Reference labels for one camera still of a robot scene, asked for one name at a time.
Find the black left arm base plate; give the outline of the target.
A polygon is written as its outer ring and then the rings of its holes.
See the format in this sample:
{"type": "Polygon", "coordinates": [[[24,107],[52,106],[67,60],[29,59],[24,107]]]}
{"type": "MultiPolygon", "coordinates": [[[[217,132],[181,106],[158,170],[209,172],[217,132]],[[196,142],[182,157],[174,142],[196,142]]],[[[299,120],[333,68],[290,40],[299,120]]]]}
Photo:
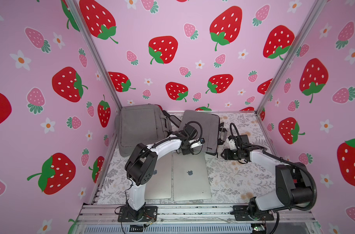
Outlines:
{"type": "Polygon", "coordinates": [[[122,206],[118,215],[118,222],[149,222],[158,216],[157,206],[143,206],[139,211],[122,206]]]}

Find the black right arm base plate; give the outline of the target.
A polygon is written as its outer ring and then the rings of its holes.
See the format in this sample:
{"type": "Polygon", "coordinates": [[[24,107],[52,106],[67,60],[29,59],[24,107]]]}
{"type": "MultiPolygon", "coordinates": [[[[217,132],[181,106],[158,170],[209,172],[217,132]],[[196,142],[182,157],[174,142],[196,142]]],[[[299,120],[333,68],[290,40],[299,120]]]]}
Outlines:
{"type": "Polygon", "coordinates": [[[273,221],[274,215],[272,211],[260,211],[257,207],[248,205],[233,206],[230,212],[236,221],[273,221]]]}

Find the dark grey laptop sleeve with handle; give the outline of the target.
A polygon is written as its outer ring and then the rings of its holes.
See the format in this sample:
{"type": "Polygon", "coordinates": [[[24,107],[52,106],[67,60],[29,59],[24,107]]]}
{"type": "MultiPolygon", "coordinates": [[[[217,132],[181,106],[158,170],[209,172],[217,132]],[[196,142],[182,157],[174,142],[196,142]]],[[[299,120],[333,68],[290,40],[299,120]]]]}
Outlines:
{"type": "Polygon", "coordinates": [[[204,138],[205,140],[202,151],[206,154],[217,156],[217,148],[219,145],[224,144],[228,133],[227,129],[224,127],[224,123],[220,122],[218,115],[186,110],[179,126],[179,130],[183,130],[183,127],[192,121],[198,122],[202,126],[201,131],[199,125],[196,123],[190,123],[190,125],[197,130],[198,136],[202,133],[201,138],[204,138]]]}

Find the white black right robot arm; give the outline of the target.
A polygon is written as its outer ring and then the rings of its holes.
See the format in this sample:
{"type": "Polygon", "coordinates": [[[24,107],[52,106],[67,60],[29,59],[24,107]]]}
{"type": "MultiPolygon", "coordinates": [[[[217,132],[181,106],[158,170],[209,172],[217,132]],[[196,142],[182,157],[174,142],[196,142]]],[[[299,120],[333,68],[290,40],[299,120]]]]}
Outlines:
{"type": "Polygon", "coordinates": [[[266,195],[249,200],[246,210],[234,210],[234,215],[262,219],[281,210],[311,210],[317,201],[317,186],[306,166],[272,155],[267,148],[249,142],[240,135],[236,125],[230,124],[229,148],[221,157],[240,164],[254,163],[270,171],[275,177],[275,189],[266,195]]]}

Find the silver laptop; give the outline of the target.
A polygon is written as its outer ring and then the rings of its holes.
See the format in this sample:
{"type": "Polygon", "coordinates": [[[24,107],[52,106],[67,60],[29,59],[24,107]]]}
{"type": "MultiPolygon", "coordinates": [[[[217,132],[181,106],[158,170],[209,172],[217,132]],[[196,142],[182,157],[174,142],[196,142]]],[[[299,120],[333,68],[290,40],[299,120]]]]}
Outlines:
{"type": "Polygon", "coordinates": [[[173,154],[174,201],[211,199],[205,153],[173,154]]]}
{"type": "Polygon", "coordinates": [[[172,153],[159,159],[151,179],[145,187],[145,199],[170,199],[172,197],[172,153]]]}

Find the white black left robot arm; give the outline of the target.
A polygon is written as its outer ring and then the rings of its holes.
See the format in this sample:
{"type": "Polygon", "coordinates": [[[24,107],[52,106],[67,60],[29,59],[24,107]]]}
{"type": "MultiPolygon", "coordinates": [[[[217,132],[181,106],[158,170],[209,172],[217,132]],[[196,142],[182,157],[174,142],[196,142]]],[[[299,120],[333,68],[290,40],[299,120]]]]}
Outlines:
{"type": "Polygon", "coordinates": [[[132,181],[125,210],[132,220],[138,221],[145,213],[145,186],[151,179],[157,161],[163,156],[179,150],[183,155],[194,155],[194,148],[205,143],[202,125],[190,121],[180,131],[172,132],[167,138],[153,144],[139,143],[134,148],[126,165],[126,177],[132,181]]]}

